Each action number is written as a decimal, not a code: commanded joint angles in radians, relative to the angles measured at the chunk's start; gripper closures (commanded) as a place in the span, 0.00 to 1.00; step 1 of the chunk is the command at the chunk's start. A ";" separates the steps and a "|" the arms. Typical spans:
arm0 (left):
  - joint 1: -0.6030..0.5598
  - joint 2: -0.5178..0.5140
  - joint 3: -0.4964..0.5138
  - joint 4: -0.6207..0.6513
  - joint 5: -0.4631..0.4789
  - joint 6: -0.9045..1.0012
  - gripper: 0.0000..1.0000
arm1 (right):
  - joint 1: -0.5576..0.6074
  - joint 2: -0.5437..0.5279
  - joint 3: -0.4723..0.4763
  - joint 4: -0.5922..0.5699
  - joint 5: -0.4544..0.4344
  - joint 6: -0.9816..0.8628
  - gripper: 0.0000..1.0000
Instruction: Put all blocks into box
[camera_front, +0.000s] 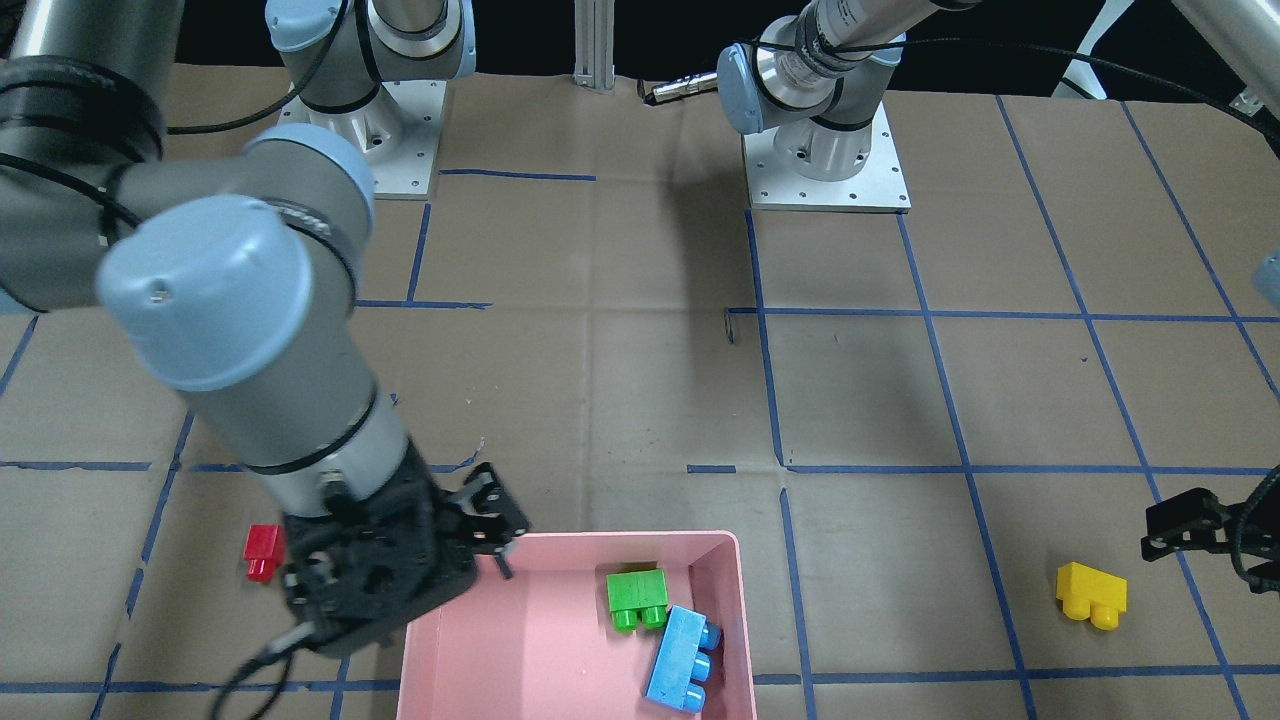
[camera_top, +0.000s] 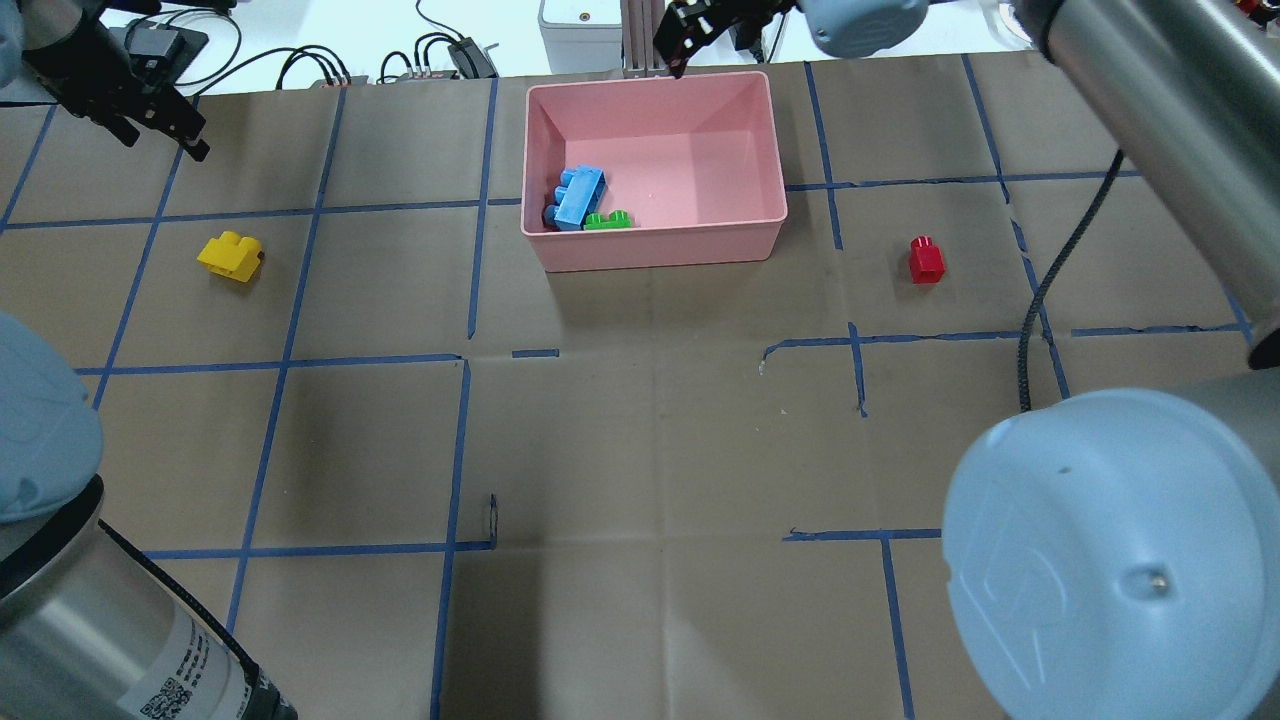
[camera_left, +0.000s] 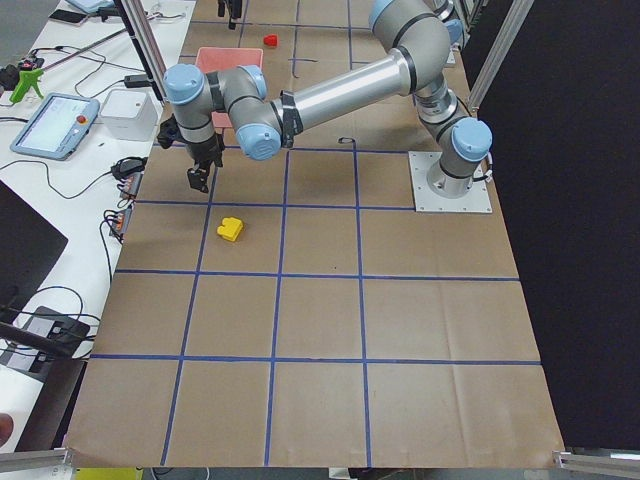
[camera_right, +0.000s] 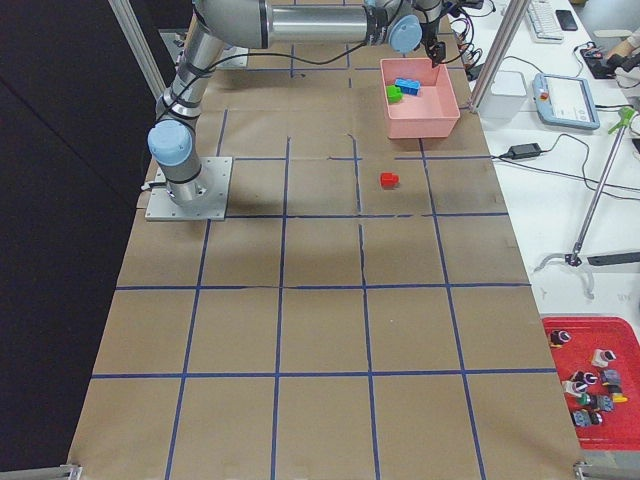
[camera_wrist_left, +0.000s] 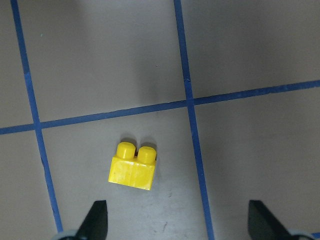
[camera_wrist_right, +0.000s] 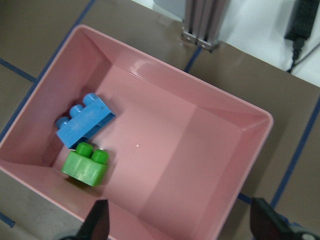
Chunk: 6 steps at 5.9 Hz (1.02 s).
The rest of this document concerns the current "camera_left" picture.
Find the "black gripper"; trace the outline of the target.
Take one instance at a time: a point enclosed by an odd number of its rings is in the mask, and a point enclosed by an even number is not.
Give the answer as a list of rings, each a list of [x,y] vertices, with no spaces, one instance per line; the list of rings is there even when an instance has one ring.
[[[218,0],[217,16],[227,19],[229,29],[235,29],[237,23],[243,18],[243,1],[242,0]]]
[[[212,166],[223,167],[224,138],[215,132],[203,142],[185,142],[187,151],[194,161],[194,167],[187,170],[187,179],[191,189],[208,193],[208,179]]]

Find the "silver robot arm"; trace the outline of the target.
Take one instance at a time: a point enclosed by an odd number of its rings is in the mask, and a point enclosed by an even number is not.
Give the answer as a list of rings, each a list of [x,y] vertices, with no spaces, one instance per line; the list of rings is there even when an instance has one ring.
[[[267,85],[256,65],[203,73],[177,64],[163,77],[172,116],[157,136],[164,149],[185,144],[194,164],[191,188],[207,192],[213,166],[222,164],[223,139],[212,115],[228,115],[244,155],[257,161],[290,149],[302,132],[394,95],[414,96],[422,125],[442,153],[427,174],[432,191],[460,198],[478,181],[475,172],[490,153],[488,125],[468,115],[443,74],[451,46],[462,35],[458,20],[443,22],[423,1],[377,1],[369,26],[384,58],[298,92],[267,100]]]

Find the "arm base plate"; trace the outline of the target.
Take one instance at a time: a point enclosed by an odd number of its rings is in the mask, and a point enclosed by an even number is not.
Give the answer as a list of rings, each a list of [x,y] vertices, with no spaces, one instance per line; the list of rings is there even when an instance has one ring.
[[[441,168],[440,152],[410,151],[409,171],[418,213],[482,214],[493,213],[488,187],[484,180],[475,182],[478,166],[471,177],[457,179]]]

